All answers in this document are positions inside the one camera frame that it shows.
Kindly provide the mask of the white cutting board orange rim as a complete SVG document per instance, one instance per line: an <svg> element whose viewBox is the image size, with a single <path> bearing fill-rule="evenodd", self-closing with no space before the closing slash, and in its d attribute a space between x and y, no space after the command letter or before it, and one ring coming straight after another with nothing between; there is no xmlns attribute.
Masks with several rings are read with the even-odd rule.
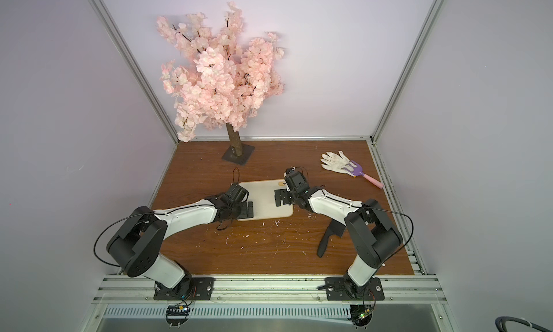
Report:
<svg viewBox="0 0 553 332"><path fill-rule="evenodd" d="M253 217L242 221L289 218L293 214L292 205L276 206L275 192L287 189L284 179L241 182L239 184L249 192L248 202L253 202Z"/></svg>

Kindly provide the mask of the black kitchen knife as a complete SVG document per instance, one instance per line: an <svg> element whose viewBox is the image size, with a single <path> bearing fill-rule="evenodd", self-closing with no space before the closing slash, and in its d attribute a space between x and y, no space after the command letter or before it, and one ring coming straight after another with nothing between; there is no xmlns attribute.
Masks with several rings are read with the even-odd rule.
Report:
<svg viewBox="0 0 553 332"><path fill-rule="evenodd" d="M328 227L325 230L325 233L323 234L323 237L321 238L320 243L318 244L317 249L317 256L319 258L322 258L328 248L328 244L331 240L332 236L337 236L338 238L341 238L344 235L344 231L346 229L346 226L338 222L337 220L332 220Z"/></svg>

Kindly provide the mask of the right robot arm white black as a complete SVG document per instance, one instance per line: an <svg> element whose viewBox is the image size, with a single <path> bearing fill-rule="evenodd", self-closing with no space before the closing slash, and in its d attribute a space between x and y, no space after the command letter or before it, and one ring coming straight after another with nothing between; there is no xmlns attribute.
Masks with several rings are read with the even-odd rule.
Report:
<svg viewBox="0 0 553 332"><path fill-rule="evenodd" d="M311 186L295 167L285 171L284 179L286 190L276 193L277 205L297 205L331 219L318 247L319 257L325 254L332 235L349 233L357 253L344 275L350 291L355 293L366 287L384 263L410 242L403 239L391 218L397 212L383 209L376 200L360 202L333 195L321 186Z"/></svg>

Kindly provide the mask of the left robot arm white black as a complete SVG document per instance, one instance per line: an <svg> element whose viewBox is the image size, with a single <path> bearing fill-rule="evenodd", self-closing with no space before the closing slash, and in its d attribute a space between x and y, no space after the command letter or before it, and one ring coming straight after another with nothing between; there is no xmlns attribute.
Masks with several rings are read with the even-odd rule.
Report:
<svg viewBox="0 0 553 332"><path fill-rule="evenodd" d="M192 289L192 276L181 265L161 253L164 241L182 231L227 220L253 216L249 191L233 182L227 191L198 202L166 210L147 206L135 209L107 242L106 252L129 278L146 277L164 297L184 298Z"/></svg>

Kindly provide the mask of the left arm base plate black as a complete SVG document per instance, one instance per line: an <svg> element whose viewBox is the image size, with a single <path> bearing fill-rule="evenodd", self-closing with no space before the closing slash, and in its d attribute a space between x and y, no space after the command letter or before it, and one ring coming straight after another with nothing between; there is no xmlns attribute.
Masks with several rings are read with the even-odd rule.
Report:
<svg viewBox="0 0 553 332"><path fill-rule="evenodd" d="M184 277L174 288L155 282L154 300L207 301L211 299L214 284L213 277Z"/></svg>

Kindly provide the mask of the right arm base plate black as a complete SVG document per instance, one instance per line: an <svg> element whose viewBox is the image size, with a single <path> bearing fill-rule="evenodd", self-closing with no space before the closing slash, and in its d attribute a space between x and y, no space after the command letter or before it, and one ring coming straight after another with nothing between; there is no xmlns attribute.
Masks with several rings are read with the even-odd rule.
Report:
<svg viewBox="0 0 553 332"><path fill-rule="evenodd" d="M383 285L377 277L370 278L363 286L358 286L344 277L326 277L324 284L319 286L318 290L324 291L327 300L330 301L383 301L385 299Z"/></svg>

